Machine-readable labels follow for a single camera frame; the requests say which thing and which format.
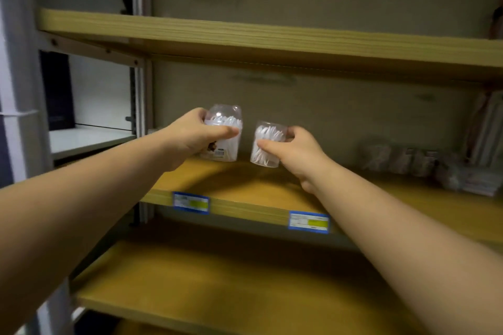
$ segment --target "person's right arm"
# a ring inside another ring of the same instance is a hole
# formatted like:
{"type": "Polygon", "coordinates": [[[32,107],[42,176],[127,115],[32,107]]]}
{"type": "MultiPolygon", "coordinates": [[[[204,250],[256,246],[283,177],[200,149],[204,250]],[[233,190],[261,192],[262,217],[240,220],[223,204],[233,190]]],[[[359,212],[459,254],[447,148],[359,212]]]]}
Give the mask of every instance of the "person's right arm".
{"type": "Polygon", "coordinates": [[[260,141],[313,193],[434,334],[503,334],[503,258],[327,157],[301,127],[260,141]]]}

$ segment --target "blue label frame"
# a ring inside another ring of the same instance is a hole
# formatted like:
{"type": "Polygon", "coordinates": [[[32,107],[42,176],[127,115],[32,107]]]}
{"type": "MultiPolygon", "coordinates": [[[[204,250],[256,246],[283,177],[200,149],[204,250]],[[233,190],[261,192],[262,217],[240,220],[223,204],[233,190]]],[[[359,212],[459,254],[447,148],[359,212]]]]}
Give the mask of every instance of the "blue label frame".
{"type": "Polygon", "coordinates": [[[304,211],[290,211],[288,215],[288,229],[290,230],[302,230],[304,232],[313,232],[313,233],[323,233],[324,235],[327,235],[330,233],[330,221],[331,218],[329,215],[324,214],[324,213],[312,213],[312,212],[304,212],[304,211]],[[310,229],[310,228],[299,228],[297,226],[290,226],[290,221],[292,220],[292,213],[295,214],[306,214],[309,216],[318,216],[318,217],[328,217],[329,218],[329,225],[326,230],[319,230],[319,229],[310,229]]]}
{"type": "Polygon", "coordinates": [[[187,192],[173,192],[173,208],[177,209],[179,211],[186,211],[186,212],[192,212],[192,213],[198,213],[198,214],[210,214],[210,209],[211,209],[211,199],[208,196],[203,196],[203,195],[195,195],[193,193],[187,193],[187,192]],[[203,199],[208,199],[208,210],[207,211],[199,211],[198,209],[193,209],[193,208],[185,208],[185,207],[177,207],[174,205],[174,197],[175,195],[180,195],[180,196],[191,196],[191,197],[202,197],[203,199]]]}

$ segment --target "price tag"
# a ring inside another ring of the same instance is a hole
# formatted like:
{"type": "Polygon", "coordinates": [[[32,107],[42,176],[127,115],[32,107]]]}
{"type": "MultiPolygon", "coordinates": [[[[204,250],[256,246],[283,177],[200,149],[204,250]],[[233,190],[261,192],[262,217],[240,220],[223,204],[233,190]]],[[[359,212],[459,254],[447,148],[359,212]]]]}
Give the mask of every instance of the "price tag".
{"type": "Polygon", "coordinates": [[[328,234],[330,217],[322,213],[290,211],[288,229],[328,234]]]}
{"type": "Polygon", "coordinates": [[[210,198],[185,192],[173,192],[173,207],[184,211],[210,213],[210,198]]]}

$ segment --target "person's left hand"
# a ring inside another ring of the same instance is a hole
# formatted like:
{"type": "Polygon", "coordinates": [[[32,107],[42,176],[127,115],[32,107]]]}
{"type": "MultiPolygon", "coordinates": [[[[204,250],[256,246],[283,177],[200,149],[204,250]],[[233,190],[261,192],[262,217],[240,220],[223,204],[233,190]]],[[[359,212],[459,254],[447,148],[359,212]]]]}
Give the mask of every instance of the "person's left hand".
{"type": "Polygon", "coordinates": [[[168,170],[178,168],[187,157],[208,147],[211,142],[229,139],[239,134],[231,126],[209,126],[204,124],[206,110],[199,107],[178,118],[168,127],[155,132],[151,137],[160,141],[169,158],[168,170]]]}

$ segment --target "bare skin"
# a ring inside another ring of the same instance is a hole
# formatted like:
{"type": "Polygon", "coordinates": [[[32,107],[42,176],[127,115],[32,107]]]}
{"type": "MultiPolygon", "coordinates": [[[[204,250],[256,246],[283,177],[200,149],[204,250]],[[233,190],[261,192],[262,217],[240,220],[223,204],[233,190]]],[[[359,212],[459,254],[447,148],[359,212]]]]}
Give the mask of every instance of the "bare skin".
{"type": "MultiPolygon", "coordinates": [[[[13,333],[159,176],[220,138],[195,109],[167,128],[0,190],[0,333],[13,333]]],[[[502,258],[330,160],[306,130],[262,141],[436,334],[500,334],[502,258]]]]}
{"type": "Polygon", "coordinates": [[[328,158],[301,127],[260,141],[314,194],[427,329],[503,333],[503,258],[328,158]]]}

